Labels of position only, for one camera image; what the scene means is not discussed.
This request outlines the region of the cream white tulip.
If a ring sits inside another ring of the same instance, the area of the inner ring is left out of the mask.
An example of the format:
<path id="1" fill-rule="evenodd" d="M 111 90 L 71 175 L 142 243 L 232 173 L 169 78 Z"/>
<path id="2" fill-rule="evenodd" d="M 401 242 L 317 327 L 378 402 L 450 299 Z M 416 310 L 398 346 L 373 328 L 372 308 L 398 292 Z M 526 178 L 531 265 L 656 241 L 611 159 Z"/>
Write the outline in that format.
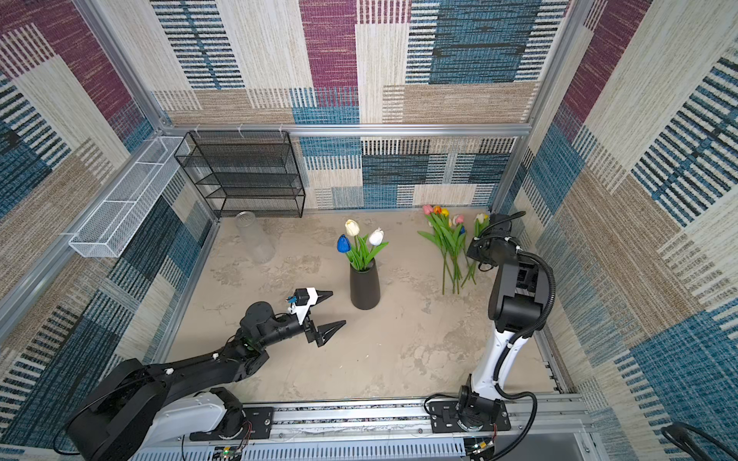
<path id="1" fill-rule="evenodd" d="M 352 241 L 351 250 L 347 253 L 347 255 L 349 255 L 349 261 L 355 270 L 363 271 L 369 263 L 369 251 L 365 239 L 359 234 L 361 232 L 361 228 L 353 219 L 347 220 L 344 228 L 346 236 Z"/>

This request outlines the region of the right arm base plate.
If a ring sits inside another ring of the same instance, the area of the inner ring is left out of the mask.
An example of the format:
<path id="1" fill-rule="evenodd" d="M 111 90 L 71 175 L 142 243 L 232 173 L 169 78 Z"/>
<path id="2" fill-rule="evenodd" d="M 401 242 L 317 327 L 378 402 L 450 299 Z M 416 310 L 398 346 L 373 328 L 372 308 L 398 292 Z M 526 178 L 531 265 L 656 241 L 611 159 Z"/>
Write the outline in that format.
<path id="1" fill-rule="evenodd" d="M 432 399 L 424 402 L 433 433 L 497 432 L 511 430 L 509 413 L 500 400 L 481 399 L 482 408 L 462 405 L 457 400 Z"/>

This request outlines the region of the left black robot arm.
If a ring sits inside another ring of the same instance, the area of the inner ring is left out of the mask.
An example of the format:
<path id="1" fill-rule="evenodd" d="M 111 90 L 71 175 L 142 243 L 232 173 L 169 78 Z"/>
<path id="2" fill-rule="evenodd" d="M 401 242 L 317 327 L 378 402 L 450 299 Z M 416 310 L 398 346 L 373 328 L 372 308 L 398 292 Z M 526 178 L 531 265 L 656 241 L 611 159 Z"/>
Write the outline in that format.
<path id="1" fill-rule="evenodd" d="M 253 376 L 269 359 L 268 347 L 294 336 L 325 346 L 346 324 L 311 320 L 311 309 L 330 297 L 330 290 L 298 288 L 280 314 L 270 303 L 252 303 L 236 333 L 211 353 L 149 365 L 120 362 L 59 434 L 86 460 L 129 460 L 145 447 L 190 434 L 245 440 L 256 425 L 228 384 Z"/>

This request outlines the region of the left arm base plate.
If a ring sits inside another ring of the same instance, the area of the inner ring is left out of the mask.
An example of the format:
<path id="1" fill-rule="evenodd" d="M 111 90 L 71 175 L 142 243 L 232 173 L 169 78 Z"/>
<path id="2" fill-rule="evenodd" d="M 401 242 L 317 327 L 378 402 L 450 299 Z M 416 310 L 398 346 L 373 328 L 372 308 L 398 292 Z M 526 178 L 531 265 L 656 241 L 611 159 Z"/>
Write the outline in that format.
<path id="1" fill-rule="evenodd" d="M 228 410 L 224 420 L 208 432 L 194 432 L 192 442 L 265 440 L 270 437 L 275 408 L 272 406 L 244 407 Z"/>

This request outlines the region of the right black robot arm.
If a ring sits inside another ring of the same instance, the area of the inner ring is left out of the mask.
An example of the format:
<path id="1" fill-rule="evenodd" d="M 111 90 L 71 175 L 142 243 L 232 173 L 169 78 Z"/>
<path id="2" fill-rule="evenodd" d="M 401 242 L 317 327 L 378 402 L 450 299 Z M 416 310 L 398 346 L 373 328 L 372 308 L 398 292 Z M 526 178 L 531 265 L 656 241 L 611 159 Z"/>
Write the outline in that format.
<path id="1" fill-rule="evenodd" d="M 526 393 L 509 394 L 504 386 L 516 355 L 542 330 L 555 304 L 555 275 L 539 255 L 522 249 L 512 236 L 512 222 L 525 215 L 494 214 L 474 237 L 466 256 L 497 271 L 488 302 L 492 334 L 482 361 L 459 390 L 459 426 L 480 431 L 496 423 L 503 401 L 526 398 Z"/>

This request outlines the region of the pale cream tulip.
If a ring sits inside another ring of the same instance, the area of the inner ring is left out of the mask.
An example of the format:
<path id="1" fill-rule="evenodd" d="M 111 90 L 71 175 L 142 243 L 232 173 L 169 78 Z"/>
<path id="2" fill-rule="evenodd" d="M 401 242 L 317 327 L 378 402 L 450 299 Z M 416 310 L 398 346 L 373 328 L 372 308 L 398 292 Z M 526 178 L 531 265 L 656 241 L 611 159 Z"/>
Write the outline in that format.
<path id="1" fill-rule="evenodd" d="M 477 240 L 482 232 L 489 226 L 489 215 L 487 213 L 479 213 L 475 217 L 474 221 L 474 235 L 472 241 Z M 469 280 L 472 280 L 473 284 L 476 283 L 475 274 L 476 266 L 472 263 L 471 257 L 465 257 L 467 262 L 467 273 L 463 279 L 462 286 L 464 286 Z"/>

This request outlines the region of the blue tulip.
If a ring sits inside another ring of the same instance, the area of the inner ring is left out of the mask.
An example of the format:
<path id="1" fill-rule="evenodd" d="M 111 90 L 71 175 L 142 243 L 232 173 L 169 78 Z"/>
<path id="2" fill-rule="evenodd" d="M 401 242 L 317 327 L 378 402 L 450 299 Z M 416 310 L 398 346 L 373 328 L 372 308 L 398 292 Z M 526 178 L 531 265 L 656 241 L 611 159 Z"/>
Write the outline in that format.
<path id="1" fill-rule="evenodd" d="M 361 260 L 359 259 L 355 248 L 352 246 L 350 239 L 345 234 L 342 234 L 342 236 L 338 238 L 336 249 L 343 255 L 346 255 L 353 269 L 359 271 L 361 268 Z"/>

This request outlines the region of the dark grey cylindrical vase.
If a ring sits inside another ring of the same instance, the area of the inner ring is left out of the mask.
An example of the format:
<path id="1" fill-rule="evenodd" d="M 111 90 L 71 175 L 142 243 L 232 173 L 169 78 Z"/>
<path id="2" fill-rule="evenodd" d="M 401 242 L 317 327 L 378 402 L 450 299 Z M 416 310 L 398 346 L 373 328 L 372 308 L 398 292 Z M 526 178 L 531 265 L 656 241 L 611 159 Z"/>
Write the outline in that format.
<path id="1" fill-rule="evenodd" d="M 350 267 L 351 302 L 357 309 L 370 310 L 381 300 L 381 286 L 376 261 L 371 261 L 361 271 Z"/>

